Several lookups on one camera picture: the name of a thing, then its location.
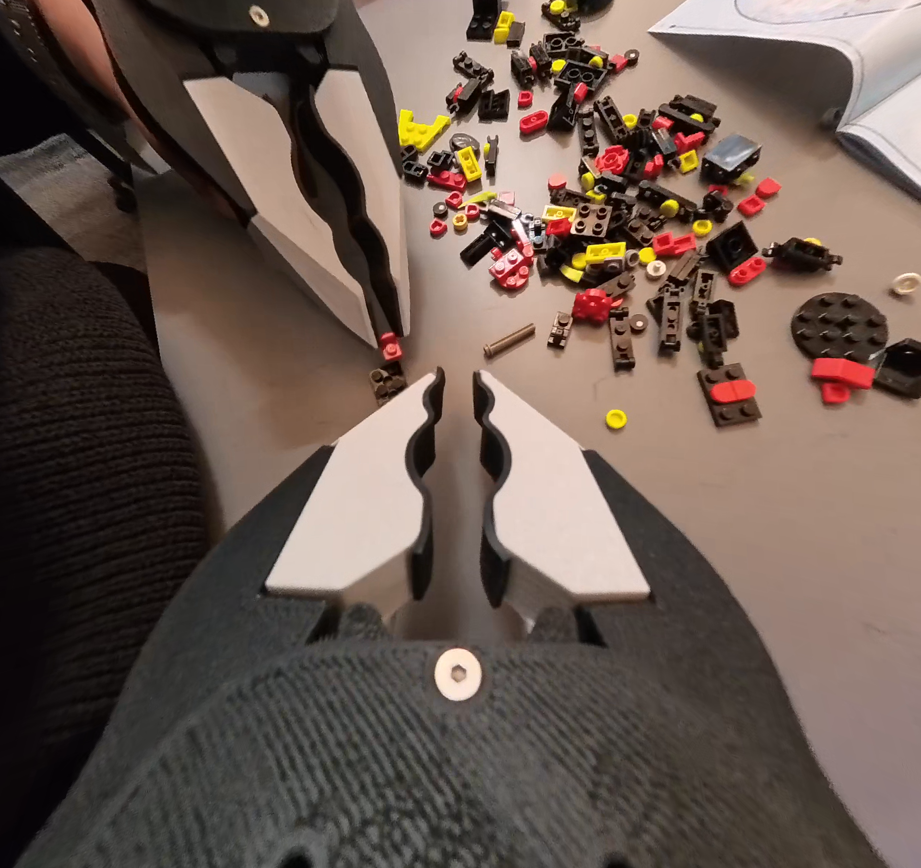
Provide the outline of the long black lego plate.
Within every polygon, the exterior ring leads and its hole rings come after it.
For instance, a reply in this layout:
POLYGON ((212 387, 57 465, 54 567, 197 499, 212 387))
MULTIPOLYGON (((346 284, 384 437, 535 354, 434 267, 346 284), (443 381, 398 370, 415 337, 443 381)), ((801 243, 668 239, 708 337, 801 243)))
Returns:
POLYGON ((408 388, 406 376, 399 361, 390 361, 369 373, 372 394, 378 409, 408 388))

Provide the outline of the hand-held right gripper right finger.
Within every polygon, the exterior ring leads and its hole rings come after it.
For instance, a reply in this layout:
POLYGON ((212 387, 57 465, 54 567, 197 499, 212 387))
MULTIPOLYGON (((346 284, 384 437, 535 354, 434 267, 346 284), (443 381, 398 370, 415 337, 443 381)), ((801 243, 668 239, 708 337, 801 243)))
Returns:
POLYGON ((480 463, 492 482, 480 570, 525 632, 548 609, 645 604, 653 592, 579 442, 487 370, 472 377, 480 463))

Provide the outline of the person's black knit sweater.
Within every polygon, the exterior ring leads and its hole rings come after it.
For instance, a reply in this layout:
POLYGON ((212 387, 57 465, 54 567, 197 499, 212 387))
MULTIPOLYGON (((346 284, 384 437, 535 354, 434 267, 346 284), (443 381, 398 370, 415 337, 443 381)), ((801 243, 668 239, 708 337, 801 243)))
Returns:
POLYGON ((96 265, 2 248, 1 845, 12 866, 207 551, 196 450, 96 265))

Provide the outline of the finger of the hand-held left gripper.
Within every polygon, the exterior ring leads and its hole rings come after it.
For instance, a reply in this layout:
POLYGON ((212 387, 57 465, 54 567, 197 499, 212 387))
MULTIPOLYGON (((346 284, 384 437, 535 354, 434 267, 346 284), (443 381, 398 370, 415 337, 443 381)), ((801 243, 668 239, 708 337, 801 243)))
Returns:
POLYGON ((383 243, 385 279, 393 287, 394 331, 410 331, 411 303, 401 179, 371 100, 356 70, 330 68, 315 95, 319 123, 357 174, 363 214, 383 243))
POLYGON ((224 77, 184 84, 224 158, 256 208, 248 232, 352 333, 373 348, 378 334, 364 287, 342 262, 341 240, 297 183, 294 144, 282 116, 264 98, 224 77))

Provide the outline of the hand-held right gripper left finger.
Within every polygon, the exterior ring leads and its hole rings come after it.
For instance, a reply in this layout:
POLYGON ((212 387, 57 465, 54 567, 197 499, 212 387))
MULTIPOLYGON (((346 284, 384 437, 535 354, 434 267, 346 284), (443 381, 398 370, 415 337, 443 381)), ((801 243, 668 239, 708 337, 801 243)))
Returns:
POLYGON ((433 567, 431 493, 445 373, 435 368, 332 446, 266 581, 268 594, 407 604, 433 567))

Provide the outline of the person's left hand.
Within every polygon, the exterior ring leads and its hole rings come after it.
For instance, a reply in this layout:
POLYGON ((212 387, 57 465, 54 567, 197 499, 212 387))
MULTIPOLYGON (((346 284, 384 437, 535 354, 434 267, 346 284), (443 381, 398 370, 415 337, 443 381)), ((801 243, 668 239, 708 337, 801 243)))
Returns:
POLYGON ((100 94, 132 117, 131 107, 111 68, 95 18, 83 0, 33 0, 63 54, 79 75, 100 94))

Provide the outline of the black sloped lego brick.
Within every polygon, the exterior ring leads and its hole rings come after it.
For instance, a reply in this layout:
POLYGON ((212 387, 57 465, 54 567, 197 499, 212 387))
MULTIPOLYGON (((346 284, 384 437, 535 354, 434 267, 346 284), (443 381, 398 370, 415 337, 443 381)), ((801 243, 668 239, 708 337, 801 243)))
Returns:
POLYGON ((920 341, 906 338, 881 352, 873 387, 904 399, 920 399, 920 341))

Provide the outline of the pile of lego pieces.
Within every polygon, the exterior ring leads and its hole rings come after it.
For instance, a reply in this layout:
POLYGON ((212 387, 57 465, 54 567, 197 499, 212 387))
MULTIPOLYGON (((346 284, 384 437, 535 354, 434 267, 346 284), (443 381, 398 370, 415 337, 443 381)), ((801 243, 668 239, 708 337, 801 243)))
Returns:
POLYGON ((755 422, 761 418, 754 382, 739 364, 727 364, 724 354, 739 334, 734 303, 714 300, 717 276, 733 288, 750 284, 769 264, 799 273, 829 271, 842 263, 816 238, 792 237, 760 249, 744 222, 727 225, 732 214, 752 217, 780 190, 773 179, 763 180, 753 195, 738 202, 729 196, 728 182, 743 177, 744 165, 725 169, 712 158, 700 163, 708 176, 708 193, 688 199, 656 181, 669 168, 683 173, 699 165, 698 149, 720 125, 715 107, 691 95, 677 95, 657 110, 622 116, 614 101, 598 91, 605 79, 638 62, 634 49, 610 55, 578 35, 579 18, 563 1, 543 6, 543 12, 566 26, 520 51, 524 23, 509 12, 496 19, 495 41, 513 48, 511 73, 520 88, 520 136, 545 132, 579 133, 581 190, 564 177, 548 182, 549 203, 538 213, 520 211, 513 197, 494 191, 464 196, 484 176, 496 174, 499 138, 482 146, 456 136, 451 148, 423 159, 451 116, 424 127, 429 136, 410 138, 410 112, 400 114, 401 172, 406 181, 428 185, 446 194, 436 204, 432 237, 449 226, 465 230, 477 219, 481 234, 461 253, 473 266, 490 257, 494 285, 516 291, 530 276, 560 275, 579 287, 569 312, 558 313, 548 346, 564 349, 574 322, 609 327, 614 368, 636 366, 632 336, 651 321, 660 331, 660 355, 681 349, 683 333, 697 346, 703 368, 697 377, 718 427, 755 422))

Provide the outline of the tan lego axle pin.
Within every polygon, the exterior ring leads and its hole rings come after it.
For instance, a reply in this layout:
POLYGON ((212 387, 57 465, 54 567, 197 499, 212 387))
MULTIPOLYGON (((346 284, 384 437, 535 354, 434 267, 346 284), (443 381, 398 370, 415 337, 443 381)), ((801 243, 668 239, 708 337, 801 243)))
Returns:
POLYGON ((527 323, 524 326, 513 330, 501 336, 499 339, 491 341, 483 346, 484 358, 488 361, 494 360, 498 356, 509 352, 514 347, 523 344, 534 338, 536 325, 534 322, 527 323))

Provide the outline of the wristwatch with woven band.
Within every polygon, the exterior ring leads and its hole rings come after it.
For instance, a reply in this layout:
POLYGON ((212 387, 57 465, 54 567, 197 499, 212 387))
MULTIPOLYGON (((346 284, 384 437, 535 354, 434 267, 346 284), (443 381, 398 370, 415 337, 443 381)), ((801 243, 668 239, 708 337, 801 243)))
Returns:
POLYGON ((1 32, 22 61, 40 66, 46 46, 31 0, 1 0, 1 32))

